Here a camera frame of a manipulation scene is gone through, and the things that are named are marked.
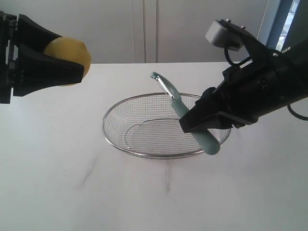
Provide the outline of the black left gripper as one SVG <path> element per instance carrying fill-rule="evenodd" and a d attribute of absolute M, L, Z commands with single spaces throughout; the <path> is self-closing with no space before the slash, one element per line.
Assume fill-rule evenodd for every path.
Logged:
<path fill-rule="evenodd" d="M 82 81 L 84 66 L 52 58 L 43 51 L 61 36 L 28 16 L 0 12 L 0 103 L 45 88 Z"/>

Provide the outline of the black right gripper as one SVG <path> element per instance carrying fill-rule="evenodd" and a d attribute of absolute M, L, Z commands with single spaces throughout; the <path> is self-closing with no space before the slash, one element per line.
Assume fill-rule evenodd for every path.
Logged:
<path fill-rule="evenodd" d="M 259 42 L 250 47 L 252 62 L 243 68 L 230 63 L 223 71 L 224 80 L 205 90 L 180 118 L 185 133 L 202 128 L 241 128 L 283 107 L 300 120 L 308 119 L 291 108 L 291 104 L 308 96 L 308 41 L 283 52 Z"/>

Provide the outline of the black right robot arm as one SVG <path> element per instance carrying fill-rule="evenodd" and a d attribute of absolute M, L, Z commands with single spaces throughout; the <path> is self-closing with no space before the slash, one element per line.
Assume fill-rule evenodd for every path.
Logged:
<path fill-rule="evenodd" d="M 183 132 L 252 125 L 264 115 L 307 98 L 308 41 L 284 52 L 269 49 L 264 58 L 243 68 L 229 66 L 222 74 L 223 81 L 206 89 L 180 118 Z"/>

